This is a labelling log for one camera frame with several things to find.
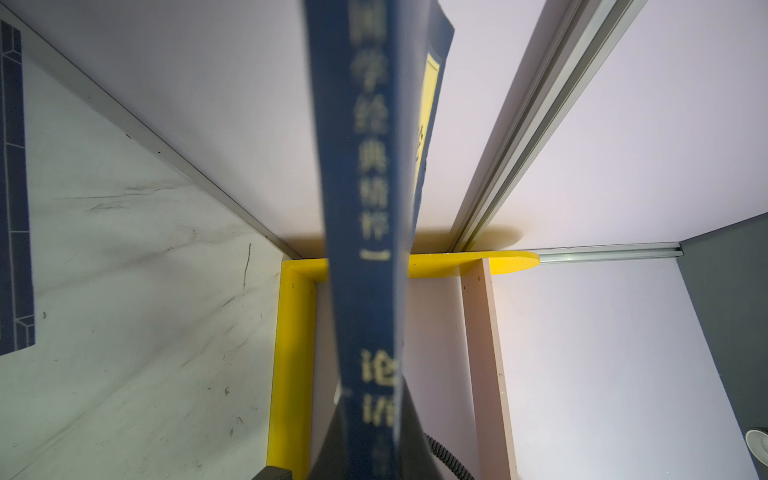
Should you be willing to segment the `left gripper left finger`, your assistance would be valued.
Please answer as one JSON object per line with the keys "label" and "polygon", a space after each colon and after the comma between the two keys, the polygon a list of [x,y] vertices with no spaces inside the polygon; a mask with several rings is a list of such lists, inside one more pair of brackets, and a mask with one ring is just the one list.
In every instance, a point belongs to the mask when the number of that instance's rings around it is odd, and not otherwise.
{"label": "left gripper left finger", "polygon": [[347,479],[348,454],[345,427],[344,408],[342,402],[339,402],[319,455],[308,475],[309,480]]}

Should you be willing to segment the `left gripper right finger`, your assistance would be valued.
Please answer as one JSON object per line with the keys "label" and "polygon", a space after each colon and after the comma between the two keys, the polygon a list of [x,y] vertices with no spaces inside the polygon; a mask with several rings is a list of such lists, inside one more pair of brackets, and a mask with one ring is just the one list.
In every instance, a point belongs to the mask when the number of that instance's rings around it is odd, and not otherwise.
{"label": "left gripper right finger", "polygon": [[405,378],[401,379],[397,400],[397,479],[440,480],[441,473],[433,459]]}

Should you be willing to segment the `dark blue file underneath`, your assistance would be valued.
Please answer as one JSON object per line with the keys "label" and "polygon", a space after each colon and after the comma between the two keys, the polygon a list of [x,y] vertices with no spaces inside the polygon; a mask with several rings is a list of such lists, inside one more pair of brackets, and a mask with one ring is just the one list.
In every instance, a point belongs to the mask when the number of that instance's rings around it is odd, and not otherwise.
{"label": "dark blue file underneath", "polygon": [[36,343],[21,32],[1,23],[1,353]]}

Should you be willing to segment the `blue file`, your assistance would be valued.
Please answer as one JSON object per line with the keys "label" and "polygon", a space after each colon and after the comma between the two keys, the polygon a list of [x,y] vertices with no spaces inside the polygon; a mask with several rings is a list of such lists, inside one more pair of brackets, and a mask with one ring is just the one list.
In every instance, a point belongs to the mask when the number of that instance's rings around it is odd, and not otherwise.
{"label": "blue file", "polygon": [[452,27],[435,1],[308,1],[304,14],[347,479],[397,479],[423,83]]}

